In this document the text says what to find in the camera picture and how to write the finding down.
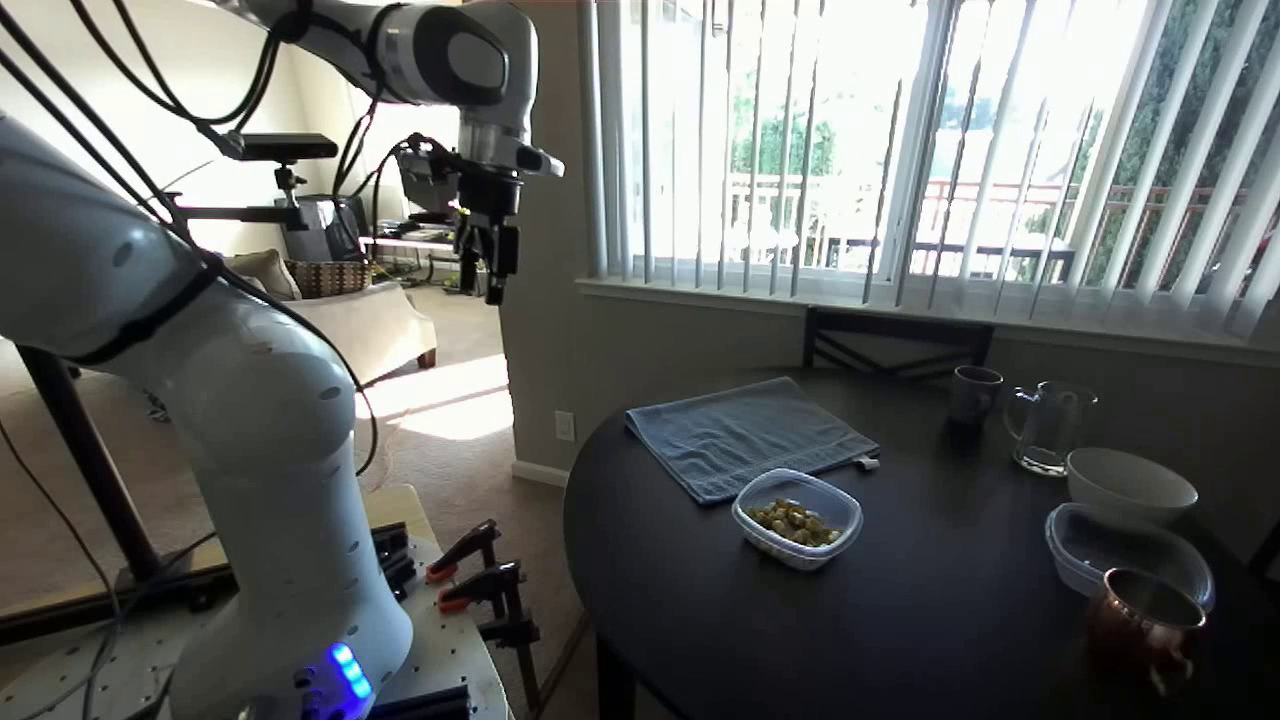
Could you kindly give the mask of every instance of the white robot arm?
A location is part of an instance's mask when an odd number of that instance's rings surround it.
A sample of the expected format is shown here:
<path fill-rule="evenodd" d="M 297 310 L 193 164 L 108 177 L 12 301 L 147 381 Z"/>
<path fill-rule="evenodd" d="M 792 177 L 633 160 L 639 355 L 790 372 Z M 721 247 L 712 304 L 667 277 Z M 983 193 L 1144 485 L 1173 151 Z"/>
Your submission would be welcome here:
<path fill-rule="evenodd" d="M 556 168 L 527 147 L 535 34 L 509 2 L 222 2 L 300 18 L 297 42 L 370 92 L 459 102 L 463 168 L 501 179 L 497 225 L 526 170 Z M 172 715 L 364 715 L 413 621 L 370 538 L 358 389 L 333 346 L 5 111 L 0 334 L 147 389 L 193 459 L 240 591 L 186 648 Z"/>

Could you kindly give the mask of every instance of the wall outlet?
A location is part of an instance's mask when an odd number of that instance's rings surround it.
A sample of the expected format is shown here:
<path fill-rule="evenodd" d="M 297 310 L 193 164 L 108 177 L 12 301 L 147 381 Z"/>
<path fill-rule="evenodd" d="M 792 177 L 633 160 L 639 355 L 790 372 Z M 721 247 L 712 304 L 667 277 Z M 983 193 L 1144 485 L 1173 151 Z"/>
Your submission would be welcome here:
<path fill-rule="evenodd" d="M 556 440 L 559 440 L 559 445 L 571 445 L 571 440 L 576 440 L 571 413 L 553 413 L 553 422 L 556 422 Z"/>

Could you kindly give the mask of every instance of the round table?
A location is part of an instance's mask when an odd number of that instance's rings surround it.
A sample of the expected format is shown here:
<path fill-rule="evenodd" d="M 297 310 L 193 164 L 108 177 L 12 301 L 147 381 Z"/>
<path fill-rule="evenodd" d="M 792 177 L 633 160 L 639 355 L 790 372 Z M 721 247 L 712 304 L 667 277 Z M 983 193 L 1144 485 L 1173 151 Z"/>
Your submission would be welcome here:
<path fill-rule="evenodd" d="M 1148 686 L 1111 685 L 1085 659 L 1088 598 L 1061 582 L 1044 547 L 1063 485 L 1012 468 L 995 414 L 959 434 L 945 422 L 945 389 L 798 381 L 880 440 L 885 459 L 880 471 L 820 471 L 864 505 L 864 532 L 814 574 L 760 557 L 730 505 L 692 505 L 624 414 L 585 445 L 566 547 L 599 635 L 599 715 L 630 715 L 633 679 L 695 720 L 1158 709 Z M 1167 709 L 1280 709 L 1278 607 L 1206 532 L 1192 536 L 1220 598 L 1199 673 Z"/>

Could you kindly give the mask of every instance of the cloth napkin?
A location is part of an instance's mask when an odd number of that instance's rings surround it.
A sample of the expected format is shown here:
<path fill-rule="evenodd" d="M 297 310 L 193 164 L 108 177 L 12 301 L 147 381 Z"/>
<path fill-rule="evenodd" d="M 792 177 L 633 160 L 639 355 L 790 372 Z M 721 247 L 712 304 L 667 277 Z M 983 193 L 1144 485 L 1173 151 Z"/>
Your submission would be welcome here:
<path fill-rule="evenodd" d="M 726 505 L 767 468 L 820 471 L 875 450 L 792 374 L 630 409 L 630 426 L 695 505 Z"/>

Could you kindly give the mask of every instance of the sunlight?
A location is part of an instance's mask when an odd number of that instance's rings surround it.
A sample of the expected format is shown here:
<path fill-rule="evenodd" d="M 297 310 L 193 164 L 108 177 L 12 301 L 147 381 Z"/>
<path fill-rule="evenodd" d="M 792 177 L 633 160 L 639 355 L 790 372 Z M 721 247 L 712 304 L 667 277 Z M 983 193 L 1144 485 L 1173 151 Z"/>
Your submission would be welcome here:
<path fill-rule="evenodd" d="M 376 414 L 435 440 L 480 440 L 514 426 L 509 361 L 480 355 L 370 389 Z"/>
<path fill-rule="evenodd" d="M 370 389 L 370 398 L 376 414 L 405 414 L 405 413 L 423 413 L 423 409 L 441 409 L 441 403 L 457 403 L 457 398 L 503 390 L 503 389 L 509 389 L 509 361 L 480 355 L 469 365 L 441 365 L 428 372 L 388 374 Z"/>
<path fill-rule="evenodd" d="M 480 440 L 514 426 L 514 396 L 503 389 L 494 389 L 486 396 L 469 396 L 457 403 L 407 413 L 394 418 L 405 430 L 435 434 L 435 440 Z"/>

